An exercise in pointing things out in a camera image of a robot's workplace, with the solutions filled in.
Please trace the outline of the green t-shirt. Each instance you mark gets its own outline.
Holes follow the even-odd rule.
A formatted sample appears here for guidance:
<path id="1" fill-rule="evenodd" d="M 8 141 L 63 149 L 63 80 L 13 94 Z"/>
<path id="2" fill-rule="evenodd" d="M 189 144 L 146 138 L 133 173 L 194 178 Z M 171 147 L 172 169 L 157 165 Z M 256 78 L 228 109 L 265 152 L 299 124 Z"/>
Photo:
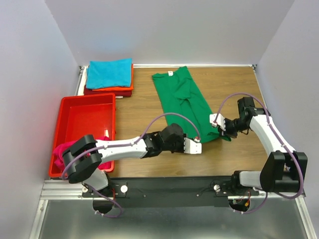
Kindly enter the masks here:
<path id="1" fill-rule="evenodd" d="M 231 141 L 229 137 L 220 136 L 218 129 L 212 127 L 209 116 L 213 112 L 186 66 L 171 73 L 156 73 L 152 75 L 152 80 L 163 112 L 177 113 L 191 121 L 189 123 L 181 117 L 169 115 L 165 117 L 168 125 L 180 125 L 188 137 L 200 136 L 201 143 L 218 138 Z"/>

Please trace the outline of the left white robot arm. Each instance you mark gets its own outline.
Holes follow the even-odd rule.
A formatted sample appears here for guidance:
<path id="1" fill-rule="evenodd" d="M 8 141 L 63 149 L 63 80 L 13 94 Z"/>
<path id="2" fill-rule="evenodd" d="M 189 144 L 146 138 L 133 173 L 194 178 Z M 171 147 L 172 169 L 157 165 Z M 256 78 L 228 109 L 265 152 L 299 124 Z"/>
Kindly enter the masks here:
<path id="1" fill-rule="evenodd" d="M 112 188 L 109 176 L 98 167 L 106 162 L 126 158 L 149 158 L 163 151 L 187 152 L 187 137 L 176 123 L 162 131 L 146 133 L 128 140 L 97 140 L 87 134 L 62 152 L 64 170 L 61 177 L 70 184 L 82 183 L 104 197 Z"/>

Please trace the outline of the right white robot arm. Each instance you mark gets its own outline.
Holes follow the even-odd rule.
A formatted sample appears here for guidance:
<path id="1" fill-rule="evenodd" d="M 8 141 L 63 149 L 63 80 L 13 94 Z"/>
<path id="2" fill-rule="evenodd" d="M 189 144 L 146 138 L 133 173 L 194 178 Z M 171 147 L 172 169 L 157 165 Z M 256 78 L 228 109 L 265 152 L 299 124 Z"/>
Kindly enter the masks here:
<path id="1" fill-rule="evenodd" d="M 230 120 L 217 112 L 210 116 L 210 123 L 225 137 L 236 138 L 238 133 L 254 132 L 268 158 L 261 171 L 235 171 L 229 183 L 230 191 L 241 195 L 248 188 L 255 188 L 287 199 L 299 197 L 304 190 L 306 154 L 296 151 L 283 138 L 270 112 L 255 96 L 244 93 L 237 106 L 238 118 Z"/>

